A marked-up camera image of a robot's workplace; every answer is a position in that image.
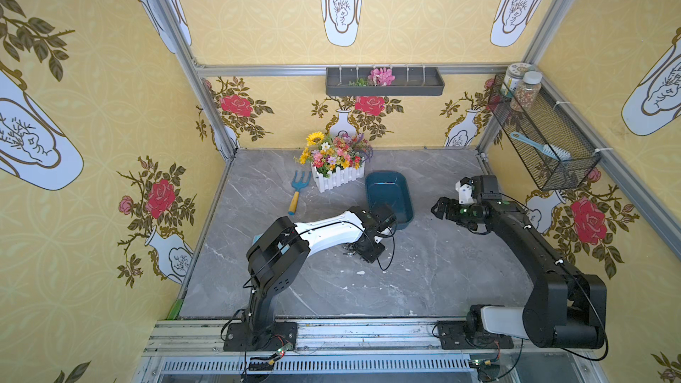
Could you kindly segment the teal plastic storage box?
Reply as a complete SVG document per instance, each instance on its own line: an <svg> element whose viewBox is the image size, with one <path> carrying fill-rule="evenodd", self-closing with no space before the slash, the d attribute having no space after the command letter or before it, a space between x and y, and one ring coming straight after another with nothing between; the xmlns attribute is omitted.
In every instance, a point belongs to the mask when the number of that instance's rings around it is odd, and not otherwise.
<svg viewBox="0 0 681 383"><path fill-rule="evenodd" d="M372 172L365 178L365 192L370 210L389 207L397 219L397 230L409 226L414 218L414 210L404 175L388 170Z"/></svg>

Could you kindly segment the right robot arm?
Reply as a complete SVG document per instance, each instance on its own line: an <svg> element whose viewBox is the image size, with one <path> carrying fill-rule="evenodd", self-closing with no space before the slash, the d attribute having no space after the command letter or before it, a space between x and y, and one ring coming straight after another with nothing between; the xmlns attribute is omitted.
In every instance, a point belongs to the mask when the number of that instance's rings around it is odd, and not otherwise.
<svg viewBox="0 0 681 383"><path fill-rule="evenodd" d="M564 260L531 223L526 207L501 193L496 177L465 177L456 191L454 198L439 198L432 214L475 235L495 234L532 282L522 307L472 306L466 317L469 331L529 340L540 348L605 347L604 281Z"/></svg>

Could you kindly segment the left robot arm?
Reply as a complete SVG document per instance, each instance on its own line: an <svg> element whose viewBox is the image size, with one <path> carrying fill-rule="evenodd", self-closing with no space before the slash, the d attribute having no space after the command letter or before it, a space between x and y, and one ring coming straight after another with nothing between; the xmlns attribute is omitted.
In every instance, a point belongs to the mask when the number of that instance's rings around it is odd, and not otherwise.
<svg viewBox="0 0 681 383"><path fill-rule="evenodd" d="M294 282L305 261L335 246L374 263L385 251L384 239L398 229L397 216L388 206L367 211L351 207L338 216L312 223L278 218L247 252L251 294L245 312L249 330L262 333L275 322L273 303Z"/></svg>

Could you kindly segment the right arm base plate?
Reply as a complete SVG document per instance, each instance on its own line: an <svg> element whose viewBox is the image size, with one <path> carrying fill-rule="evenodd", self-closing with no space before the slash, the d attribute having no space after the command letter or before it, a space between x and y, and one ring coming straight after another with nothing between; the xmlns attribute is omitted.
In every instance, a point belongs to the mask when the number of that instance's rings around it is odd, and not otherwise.
<svg viewBox="0 0 681 383"><path fill-rule="evenodd" d="M437 321L432 335L439 340L441 348L452 349L512 349L514 341L510 336L489 333L484 329L473 329L465 321Z"/></svg>

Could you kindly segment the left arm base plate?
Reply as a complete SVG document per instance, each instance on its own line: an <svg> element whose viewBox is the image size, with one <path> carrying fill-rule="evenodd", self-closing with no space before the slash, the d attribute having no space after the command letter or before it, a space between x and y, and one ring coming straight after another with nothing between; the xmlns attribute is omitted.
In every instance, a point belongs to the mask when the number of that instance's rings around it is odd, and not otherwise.
<svg viewBox="0 0 681 383"><path fill-rule="evenodd" d="M296 346L298 324L293 321L275 322L264 330L252 330L245 322L228 322L221 329L223 350L238 351L274 351L287 343Z"/></svg>

